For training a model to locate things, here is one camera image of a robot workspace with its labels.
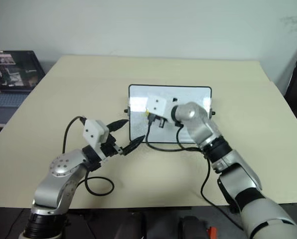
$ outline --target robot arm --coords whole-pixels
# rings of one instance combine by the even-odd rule
[[[169,123],[187,127],[191,138],[219,174],[217,183],[226,201],[239,208],[248,238],[297,239],[295,222],[282,207],[262,194],[257,174],[229,146],[204,108],[193,102],[178,105],[150,97],[147,109]]]
[[[88,172],[100,168],[107,157],[129,154],[144,138],[141,136],[122,148],[115,144],[116,140],[110,132],[121,128],[127,120],[119,120],[108,126],[99,120],[83,119],[82,122],[83,136],[89,145],[82,150],[64,153],[51,162],[47,176],[35,191],[31,215],[20,239],[60,239],[66,221],[65,214],[79,181]]]

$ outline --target floor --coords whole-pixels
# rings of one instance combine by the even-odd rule
[[[283,204],[282,207],[297,223],[297,203]],[[241,224],[238,215],[230,213],[228,207],[223,206],[221,208]],[[18,238],[30,214],[30,209],[24,209],[22,212],[21,210],[18,208],[0,208],[0,239],[5,238],[9,230],[8,239]],[[132,211],[134,209],[69,210],[70,225],[66,227],[66,238],[113,239],[119,225]],[[208,226],[216,227],[218,239],[246,239],[241,230],[211,206],[151,208],[139,209],[138,211],[143,212],[146,216],[148,239],[176,239],[178,221],[185,216],[196,216],[207,221]]]

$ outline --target laptop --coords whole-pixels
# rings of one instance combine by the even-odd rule
[[[33,51],[0,51],[0,124],[6,124],[45,73]]]

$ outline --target white wall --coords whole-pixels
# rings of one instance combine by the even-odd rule
[[[0,49],[258,59],[284,92],[297,59],[297,0],[0,0]]]

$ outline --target laptop screen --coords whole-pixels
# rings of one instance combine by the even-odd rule
[[[33,89],[44,77],[33,51],[0,51],[0,89]]]

